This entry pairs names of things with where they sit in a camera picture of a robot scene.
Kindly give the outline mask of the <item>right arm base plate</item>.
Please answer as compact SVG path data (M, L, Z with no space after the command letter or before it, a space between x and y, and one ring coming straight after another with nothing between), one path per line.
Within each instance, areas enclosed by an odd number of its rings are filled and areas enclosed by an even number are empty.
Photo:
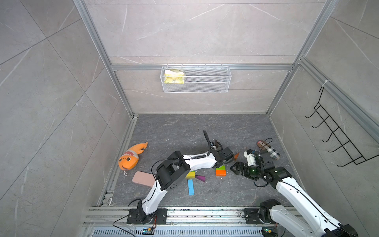
M246 224L264 224L264 213L260 208L245 208L243 217Z

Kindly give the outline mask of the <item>yellow cloth in basket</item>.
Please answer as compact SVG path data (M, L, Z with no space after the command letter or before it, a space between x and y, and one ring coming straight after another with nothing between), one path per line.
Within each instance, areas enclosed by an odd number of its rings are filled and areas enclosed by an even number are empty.
M180 70L165 70L163 82L165 84L184 84L186 74Z

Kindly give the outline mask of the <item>orange block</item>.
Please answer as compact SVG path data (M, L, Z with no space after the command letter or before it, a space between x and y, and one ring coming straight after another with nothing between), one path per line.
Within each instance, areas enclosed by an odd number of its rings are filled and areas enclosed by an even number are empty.
M216 176L217 177L225 177L227 175L226 170L216 170Z

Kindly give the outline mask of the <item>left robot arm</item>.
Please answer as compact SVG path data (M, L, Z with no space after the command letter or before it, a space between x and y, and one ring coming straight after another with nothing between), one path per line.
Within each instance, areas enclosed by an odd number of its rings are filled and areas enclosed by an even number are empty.
M164 196L174 190L192 171L220 168L234 158L232 150L223 148L218 141L208 143L208 151L196 155L172 153L157 167L155 184L147 196L138 202L137 211L141 220L153 215Z

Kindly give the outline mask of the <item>pink rounded case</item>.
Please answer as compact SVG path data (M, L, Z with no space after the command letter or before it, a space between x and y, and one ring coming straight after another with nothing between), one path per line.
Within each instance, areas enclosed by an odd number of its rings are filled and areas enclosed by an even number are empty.
M132 178L132 182L136 184L148 186L148 187L154 187L156 184L156 180L153 174L142 172L142 171L137 171L134 174Z

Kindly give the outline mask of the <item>purple wedge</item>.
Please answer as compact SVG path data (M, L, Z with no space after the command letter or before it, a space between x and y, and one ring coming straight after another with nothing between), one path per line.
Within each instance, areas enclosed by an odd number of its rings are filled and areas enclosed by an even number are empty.
M200 180L200 181L202 181L202 182L206 182L206 177L205 176L196 176L196 179L198 179L198 180Z

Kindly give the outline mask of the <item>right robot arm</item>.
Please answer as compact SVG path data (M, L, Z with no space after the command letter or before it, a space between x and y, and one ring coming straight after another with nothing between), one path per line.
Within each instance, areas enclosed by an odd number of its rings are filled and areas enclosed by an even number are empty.
M283 226L295 237L356 237L358 233L349 225L341 224L326 212L297 183L293 175L284 167L276 167L266 162L263 156L248 150L244 153L248 162L236 162L231 171L254 182L263 180L287 198L301 214L299 219L290 213L279 201L270 199L260 204L259 221L269 225Z

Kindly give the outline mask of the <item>yellow block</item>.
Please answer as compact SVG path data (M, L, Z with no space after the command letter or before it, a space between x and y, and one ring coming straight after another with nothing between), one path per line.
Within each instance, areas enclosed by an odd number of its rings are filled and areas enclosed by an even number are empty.
M186 175L187 179L194 179L195 178L195 171L191 171Z

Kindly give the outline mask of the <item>orange plush fish toy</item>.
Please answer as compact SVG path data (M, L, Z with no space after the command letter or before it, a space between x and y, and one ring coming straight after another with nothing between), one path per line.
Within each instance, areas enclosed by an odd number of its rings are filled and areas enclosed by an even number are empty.
M123 171L133 169L139 162L139 155L142 154L148 146L148 142L139 143L130 147L124 154L118 159L118 166Z

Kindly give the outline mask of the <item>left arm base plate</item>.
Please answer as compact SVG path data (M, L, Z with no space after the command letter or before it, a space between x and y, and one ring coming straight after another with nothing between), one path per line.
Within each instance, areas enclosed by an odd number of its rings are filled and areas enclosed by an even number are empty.
M145 214L143 209L131 209L127 217L127 224L166 224L167 209L159 208L152 214Z

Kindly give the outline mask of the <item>light blue long block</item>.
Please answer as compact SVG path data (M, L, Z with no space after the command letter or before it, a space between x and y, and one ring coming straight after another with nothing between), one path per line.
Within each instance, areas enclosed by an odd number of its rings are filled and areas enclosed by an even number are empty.
M194 185L192 179L188 179L188 191L190 196L194 196Z

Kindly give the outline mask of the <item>plaid patterned pouch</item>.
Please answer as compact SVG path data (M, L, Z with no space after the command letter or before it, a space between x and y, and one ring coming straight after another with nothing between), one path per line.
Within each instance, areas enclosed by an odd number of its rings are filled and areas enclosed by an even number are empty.
M279 160L280 159L280 154L278 151L276 151L271 145L270 145L270 141L266 141L266 140L259 140L257 142L257 146L259 148L259 151L258 153L259 154L263 154L263 153L268 153L269 156L273 159L273 160Z

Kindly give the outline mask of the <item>metal front rail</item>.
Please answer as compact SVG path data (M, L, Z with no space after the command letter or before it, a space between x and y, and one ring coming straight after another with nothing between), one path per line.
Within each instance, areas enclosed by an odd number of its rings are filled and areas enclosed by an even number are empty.
M258 207L167 207L166 224L127 224L125 206L92 207L82 218L83 237L290 237L283 226L246 224L245 208Z

